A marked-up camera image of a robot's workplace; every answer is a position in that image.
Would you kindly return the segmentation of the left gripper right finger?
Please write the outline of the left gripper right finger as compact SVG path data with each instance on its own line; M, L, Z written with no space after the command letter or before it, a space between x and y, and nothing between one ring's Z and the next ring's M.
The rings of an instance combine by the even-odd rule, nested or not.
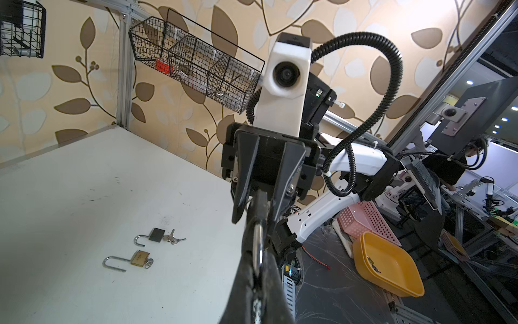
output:
M263 303L261 323L295 323L285 298L277 262L268 249L264 252L260 280Z

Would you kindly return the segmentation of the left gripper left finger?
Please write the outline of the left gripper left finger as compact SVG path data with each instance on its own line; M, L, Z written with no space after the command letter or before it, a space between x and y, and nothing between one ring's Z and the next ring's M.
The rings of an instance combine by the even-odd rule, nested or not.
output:
M252 253L241 255L236 276L219 323L245 324L254 322L254 270Z

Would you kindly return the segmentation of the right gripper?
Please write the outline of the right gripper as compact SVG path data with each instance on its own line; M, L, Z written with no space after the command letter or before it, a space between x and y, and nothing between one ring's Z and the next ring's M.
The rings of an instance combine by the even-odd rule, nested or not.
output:
M232 223L240 221L248 197L262 190L271 199L268 225L274 227L292 182L292 197L304 198L310 190L321 170L321 148L313 140L233 123L227 127L221 166L222 177L231 181Z

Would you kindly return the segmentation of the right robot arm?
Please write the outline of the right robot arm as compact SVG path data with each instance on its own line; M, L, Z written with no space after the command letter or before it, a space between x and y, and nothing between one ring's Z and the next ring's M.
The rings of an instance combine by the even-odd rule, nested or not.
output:
M323 155L315 140L305 139L300 131L310 66L338 49L356 45L375 48L387 58L391 72L388 89L374 113ZM306 196L317 174L336 196L339 209L360 201L358 175L372 176L373 189L387 184L398 160L358 139L385 116L402 78L401 52L382 35L352 32L317 48L308 37L289 33L277 37L261 92L250 101L254 119L247 125L229 125L223 146L223 177L232 181L232 221L247 219L241 246L244 255L262 257L275 233L286 227L288 243L274 247L276 254L284 255L328 220L330 213L323 211L281 218L296 198Z

